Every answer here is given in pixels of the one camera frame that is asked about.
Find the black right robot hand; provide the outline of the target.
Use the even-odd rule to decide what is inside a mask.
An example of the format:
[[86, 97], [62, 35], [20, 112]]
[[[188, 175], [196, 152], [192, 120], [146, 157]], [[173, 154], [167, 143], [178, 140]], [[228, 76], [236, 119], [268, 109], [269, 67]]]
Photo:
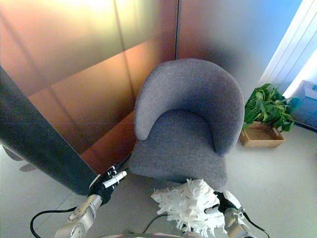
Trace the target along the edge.
[[206, 208], [204, 210], [205, 214], [208, 214], [208, 215], [214, 215], [216, 213], [224, 214], [224, 212], [229, 208], [234, 208], [236, 210], [239, 210], [242, 207], [238, 199], [228, 190], [224, 190], [223, 192], [214, 191], [213, 193], [217, 197], [219, 202], [210, 208]]

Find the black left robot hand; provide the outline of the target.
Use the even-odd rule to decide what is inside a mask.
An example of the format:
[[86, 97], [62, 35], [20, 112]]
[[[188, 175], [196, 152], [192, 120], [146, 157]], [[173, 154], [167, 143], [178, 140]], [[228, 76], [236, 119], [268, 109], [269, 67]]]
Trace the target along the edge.
[[102, 199], [101, 206], [107, 204], [115, 188], [126, 176], [127, 170], [119, 172], [117, 164], [111, 166], [104, 174], [98, 175], [91, 182], [88, 196], [99, 195]]

